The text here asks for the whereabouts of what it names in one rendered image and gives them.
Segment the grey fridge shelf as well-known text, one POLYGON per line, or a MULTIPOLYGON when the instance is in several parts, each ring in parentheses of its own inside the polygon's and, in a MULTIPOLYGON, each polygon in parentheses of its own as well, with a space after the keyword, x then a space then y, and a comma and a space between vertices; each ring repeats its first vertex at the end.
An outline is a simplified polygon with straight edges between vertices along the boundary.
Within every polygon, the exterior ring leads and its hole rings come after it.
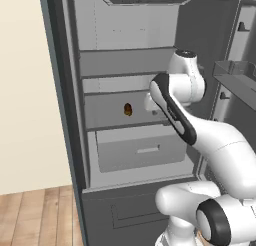
POLYGON ((175 48, 81 52, 82 77, 114 76, 166 71, 175 48))
POLYGON ((122 92, 113 94, 86 95, 84 100, 86 128, 89 130, 109 127, 144 126, 167 124, 161 110, 157 116, 144 107, 146 91, 122 92), (132 115, 124 114, 124 105, 132 106, 132 115))

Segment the grey fridge crisper drawer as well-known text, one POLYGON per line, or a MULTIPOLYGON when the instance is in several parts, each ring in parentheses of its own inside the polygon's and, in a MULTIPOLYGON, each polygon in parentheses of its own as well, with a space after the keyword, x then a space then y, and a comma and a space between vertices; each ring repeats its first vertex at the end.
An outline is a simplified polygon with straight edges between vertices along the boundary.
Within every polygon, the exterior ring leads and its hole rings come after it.
POLYGON ((102 173, 181 162, 187 148, 163 125, 98 131, 96 137, 102 173))

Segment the clear door shelf bin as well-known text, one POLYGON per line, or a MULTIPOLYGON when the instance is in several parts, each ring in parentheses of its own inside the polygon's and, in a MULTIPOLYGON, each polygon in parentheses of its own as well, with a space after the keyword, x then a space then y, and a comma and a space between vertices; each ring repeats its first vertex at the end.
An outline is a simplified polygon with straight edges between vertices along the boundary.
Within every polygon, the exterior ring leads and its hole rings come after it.
POLYGON ((256 65, 248 61, 217 61, 214 78, 256 111, 256 65))

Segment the grey fridge door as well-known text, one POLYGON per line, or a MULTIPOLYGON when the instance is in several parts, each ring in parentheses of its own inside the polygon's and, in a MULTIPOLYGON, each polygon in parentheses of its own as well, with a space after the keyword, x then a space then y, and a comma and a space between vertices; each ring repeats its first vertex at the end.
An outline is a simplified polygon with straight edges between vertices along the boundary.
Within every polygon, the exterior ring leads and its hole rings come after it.
MULTIPOLYGON (((248 61, 256 65, 256 0, 233 0, 212 61, 248 61)), ((211 118, 230 142, 220 148, 214 176, 233 197, 256 197, 256 111, 213 76, 215 89, 211 118)))

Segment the grey freezer drawer front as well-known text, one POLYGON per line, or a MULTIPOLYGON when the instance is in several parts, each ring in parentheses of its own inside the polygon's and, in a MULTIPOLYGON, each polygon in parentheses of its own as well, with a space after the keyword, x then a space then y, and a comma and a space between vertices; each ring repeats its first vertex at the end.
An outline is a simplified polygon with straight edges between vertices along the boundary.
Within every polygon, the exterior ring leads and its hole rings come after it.
POLYGON ((158 189, 195 178, 121 187, 82 194, 87 246, 154 246, 168 217, 156 208, 158 189))

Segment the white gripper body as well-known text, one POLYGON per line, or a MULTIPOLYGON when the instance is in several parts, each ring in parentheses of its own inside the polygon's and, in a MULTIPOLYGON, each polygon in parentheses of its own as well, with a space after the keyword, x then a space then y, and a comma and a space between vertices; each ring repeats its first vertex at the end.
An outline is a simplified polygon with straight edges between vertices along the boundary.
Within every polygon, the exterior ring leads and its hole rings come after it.
POLYGON ((144 107, 147 112, 152 112, 153 110, 159 111, 160 108, 152 99, 150 93, 147 93, 144 99, 144 107))

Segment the grey fridge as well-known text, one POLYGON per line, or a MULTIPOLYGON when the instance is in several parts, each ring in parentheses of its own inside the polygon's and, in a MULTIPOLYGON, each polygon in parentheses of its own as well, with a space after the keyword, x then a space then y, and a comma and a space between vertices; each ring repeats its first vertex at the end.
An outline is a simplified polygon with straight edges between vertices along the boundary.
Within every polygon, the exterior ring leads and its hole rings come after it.
POLYGON ((192 51, 205 80, 205 93, 185 110, 212 120, 215 89, 212 61, 233 0, 40 0, 64 138, 72 177, 82 246, 87 246, 84 192, 174 179, 216 182, 206 159, 186 143, 181 162, 102 173, 96 133, 142 126, 86 128, 86 95, 150 92, 153 78, 166 71, 82 77, 80 53, 172 47, 192 51))

